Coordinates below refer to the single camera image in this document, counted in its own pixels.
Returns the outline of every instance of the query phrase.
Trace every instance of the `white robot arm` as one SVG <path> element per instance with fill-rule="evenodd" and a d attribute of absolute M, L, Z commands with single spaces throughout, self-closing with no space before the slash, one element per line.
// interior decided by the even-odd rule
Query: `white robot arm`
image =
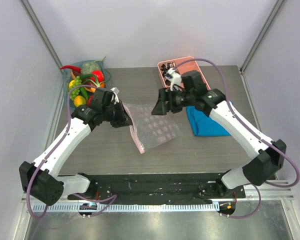
<path fill-rule="evenodd" d="M 114 128 L 132 124 L 117 95 L 105 88 L 98 88 L 89 106 L 78 106 L 71 117 L 68 131 L 68 126 L 66 126 L 43 154 L 32 163 L 23 162 L 19 168 L 22 188 L 26 192 L 31 177 L 40 166 L 31 186 L 30 194 L 48 206 L 55 204 L 61 196 L 79 193 L 89 197 L 95 193 L 95 182 L 84 173 L 78 173 L 74 176 L 58 175 L 70 154 L 96 126 L 104 121 L 110 122 Z"/>
<path fill-rule="evenodd" d="M 231 104 L 234 114 L 226 102 L 225 95 L 218 89 L 208 90 L 203 83 L 198 71 L 184 73 L 181 78 L 184 85 L 183 90 L 174 89 L 175 82 L 180 82 L 180 75 L 170 69 L 170 89 L 159 89 L 159 97 L 154 107 L 153 115 L 165 115 L 167 112 L 178 113 L 186 106 L 194 106 L 207 117 L 224 127 L 234 139 L 243 147 L 251 161 L 237 169 L 224 173 L 216 182 L 219 184 L 219 193 L 226 193 L 241 185 L 262 185 L 282 168 L 284 158 L 275 150 L 256 138 L 241 122 L 234 116 L 238 116 L 261 139 L 272 143 L 276 148 L 285 153 L 286 144 L 282 140 L 274 142 L 270 137 L 257 130 L 248 122 Z"/>

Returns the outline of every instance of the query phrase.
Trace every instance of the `red chili pepper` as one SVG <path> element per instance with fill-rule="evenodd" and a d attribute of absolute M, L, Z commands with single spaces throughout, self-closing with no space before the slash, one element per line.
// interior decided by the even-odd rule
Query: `red chili pepper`
<path fill-rule="evenodd" d="M 77 66 L 72 66 L 72 65 L 65 65 L 63 67 L 60 67 L 60 69 L 71 69 L 71 70 L 74 70 L 74 71 L 77 71 L 78 73 L 81 74 L 81 68 L 80 67 L 77 67 Z"/>
<path fill-rule="evenodd" d="M 90 103 L 91 103 L 91 101 L 92 101 L 92 99 L 94 98 L 94 96 L 93 95 L 91 95 L 90 97 L 89 97 L 89 99 L 88 99 L 88 103 L 87 103 L 87 106 L 89 107 L 90 106 Z"/>

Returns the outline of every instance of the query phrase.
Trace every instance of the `blue cloth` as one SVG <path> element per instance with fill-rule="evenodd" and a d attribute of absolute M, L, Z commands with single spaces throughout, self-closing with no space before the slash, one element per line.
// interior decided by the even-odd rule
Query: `blue cloth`
<path fill-rule="evenodd" d="M 219 123 L 207 117 L 203 112 L 195 109 L 194 106 L 186 107 L 189 123 L 193 134 L 198 137 L 230 136 Z"/>

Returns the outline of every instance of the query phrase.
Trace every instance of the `pink tray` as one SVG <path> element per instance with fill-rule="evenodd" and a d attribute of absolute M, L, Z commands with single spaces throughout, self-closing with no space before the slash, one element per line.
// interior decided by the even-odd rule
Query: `pink tray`
<path fill-rule="evenodd" d="M 180 63 L 182 63 L 186 60 L 189 60 L 189 59 L 194 59 L 194 57 L 193 56 L 186 56 L 186 57 L 171 59 L 171 60 L 167 60 L 167 61 L 161 61 L 161 62 L 158 63 L 159 77 L 161 79 L 161 82 L 162 82 L 162 85 L 163 85 L 164 88 L 168 88 L 169 86 L 166 85 L 165 78 L 162 76 L 161 65 L 166 64 L 166 63 L 175 63 L 175 65 L 178 65 L 178 64 L 180 64 Z M 209 86 L 205 76 L 203 75 L 202 71 L 200 70 L 200 68 L 199 68 L 196 61 L 187 62 L 187 63 L 181 65 L 180 67 L 178 67 L 177 70 L 181 75 L 186 73 L 186 72 L 192 71 L 192 70 L 198 71 L 201 74 L 203 82 L 206 84 L 207 89 L 210 90 L 210 86 Z"/>

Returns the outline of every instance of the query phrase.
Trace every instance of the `transparent plastic bag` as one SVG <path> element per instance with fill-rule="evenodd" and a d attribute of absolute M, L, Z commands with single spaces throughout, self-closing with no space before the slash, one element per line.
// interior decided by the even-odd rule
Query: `transparent plastic bag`
<path fill-rule="evenodd" d="M 123 105 L 132 120 L 131 137 L 141 154 L 182 134 L 175 121 L 168 115 L 152 116 L 153 106 L 150 104 Z"/>

